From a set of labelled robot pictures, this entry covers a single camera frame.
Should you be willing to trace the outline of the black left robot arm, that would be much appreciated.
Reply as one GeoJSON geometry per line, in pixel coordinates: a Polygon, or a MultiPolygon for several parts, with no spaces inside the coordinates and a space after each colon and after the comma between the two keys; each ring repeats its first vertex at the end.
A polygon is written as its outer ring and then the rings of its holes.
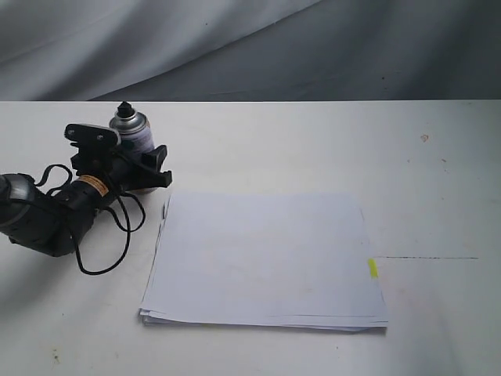
{"type": "Polygon", "coordinates": [[[1,176],[1,232],[21,247],[52,257],[74,251],[96,216],[135,191],[166,188],[165,145],[138,159],[120,146],[80,146],[66,182],[43,193],[26,174],[1,176]]]}

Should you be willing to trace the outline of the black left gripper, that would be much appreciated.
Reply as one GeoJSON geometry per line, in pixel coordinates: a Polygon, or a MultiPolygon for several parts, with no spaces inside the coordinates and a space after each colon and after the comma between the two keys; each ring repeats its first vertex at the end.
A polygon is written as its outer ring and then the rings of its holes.
{"type": "Polygon", "coordinates": [[[83,146],[74,144],[77,153],[70,159],[77,176],[93,175],[116,190],[148,194],[151,189],[167,188],[171,171],[162,171],[168,156],[166,145],[159,145],[139,159],[129,156],[119,146],[83,146]]]}

